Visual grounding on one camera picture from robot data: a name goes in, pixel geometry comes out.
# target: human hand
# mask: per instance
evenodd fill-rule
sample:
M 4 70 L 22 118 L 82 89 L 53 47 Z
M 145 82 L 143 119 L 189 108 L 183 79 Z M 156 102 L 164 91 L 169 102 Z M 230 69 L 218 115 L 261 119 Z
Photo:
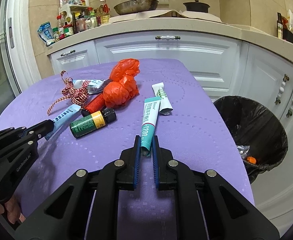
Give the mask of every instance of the human hand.
M 24 222 L 25 217 L 22 215 L 21 208 L 14 195 L 4 204 L 4 206 L 0 204 L 0 215 L 4 213 L 4 208 L 8 211 L 8 221 L 10 223 L 15 224 L 18 220 Z

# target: checkered ribbon bow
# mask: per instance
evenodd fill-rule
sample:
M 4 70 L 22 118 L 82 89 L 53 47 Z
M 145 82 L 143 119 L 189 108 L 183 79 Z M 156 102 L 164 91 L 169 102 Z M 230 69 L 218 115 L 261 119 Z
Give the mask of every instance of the checkered ribbon bow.
M 61 102 L 63 100 L 69 99 L 71 98 L 71 101 L 73 104 L 76 104 L 78 106 L 84 107 L 86 101 L 88 101 L 88 90 L 87 90 L 87 86 L 90 83 L 90 80 L 86 80 L 83 82 L 82 87 L 80 87 L 79 89 L 75 89 L 73 87 L 73 82 L 72 82 L 72 78 L 65 78 L 63 79 L 63 74 L 66 73 L 65 70 L 63 70 L 61 72 L 61 78 L 65 84 L 65 88 L 61 91 L 62 94 L 64 95 L 64 97 L 59 98 L 57 101 L 55 101 L 51 107 L 48 109 L 48 115 L 50 114 L 53 106 L 57 103 L 57 102 Z

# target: yellow label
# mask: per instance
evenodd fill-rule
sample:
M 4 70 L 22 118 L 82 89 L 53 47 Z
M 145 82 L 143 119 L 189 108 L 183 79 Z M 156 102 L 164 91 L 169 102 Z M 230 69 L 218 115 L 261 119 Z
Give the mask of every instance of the yellow label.
M 100 111 L 91 114 L 91 117 L 97 129 L 105 126 L 105 121 Z

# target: cabinet door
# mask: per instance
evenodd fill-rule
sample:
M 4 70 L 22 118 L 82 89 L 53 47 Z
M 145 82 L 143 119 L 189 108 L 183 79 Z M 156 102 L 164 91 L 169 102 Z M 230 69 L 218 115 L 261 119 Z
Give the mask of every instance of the cabinet door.
M 180 40 L 156 40 L 156 36 L 179 36 Z M 214 101 L 234 93 L 241 42 L 221 36 L 154 31 L 115 35 L 96 40 L 100 63 L 124 58 L 170 58 L 181 61 Z
M 289 80 L 285 84 L 281 103 L 275 105 L 285 74 L 288 75 Z M 293 65 L 274 53 L 250 44 L 239 95 L 258 101 L 280 119 L 292 92 Z
M 94 41 L 84 42 L 55 52 L 51 55 L 51 62 L 55 74 L 62 70 L 68 71 L 99 64 Z
M 288 152 L 278 167 L 258 175 L 251 185 L 256 207 L 268 219 L 293 210 L 293 114 L 286 117 L 290 105 L 291 100 L 280 119 L 288 137 Z

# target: metal screw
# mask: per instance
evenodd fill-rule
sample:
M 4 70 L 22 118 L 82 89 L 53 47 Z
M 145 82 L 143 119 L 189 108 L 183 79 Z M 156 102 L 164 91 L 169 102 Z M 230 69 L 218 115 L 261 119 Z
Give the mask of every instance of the metal screw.
M 118 167 L 121 167 L 121 166 L 124 165 L 124 161 L 123 161 L 123 160 L 116 160 L 116 161 L 114 162 L 114 165 L 115 165 L 115 166 L 118 166 Z
M 217 172 L 214 171 L 214 170 L 208 170 L 208 171 L 207 171 L 207 175 L 208 175 L 209 177 L 215 177 L 215 176 L 217 175 Z
M 85 170 L 78 170 L 78 171 L 76 172 L 76 175 L 77 175 L 78 177 L 83 177 L 85 174 L 86 174 L 86 171 L 85 171 Z
M 171 167 L 175 167 L 175 166 L 177 166 L 179 163 L 178 163 L 178 161 L 176 161 L 176 160 L 170 160 L 169 161 L 169 165 L 171 166 Z

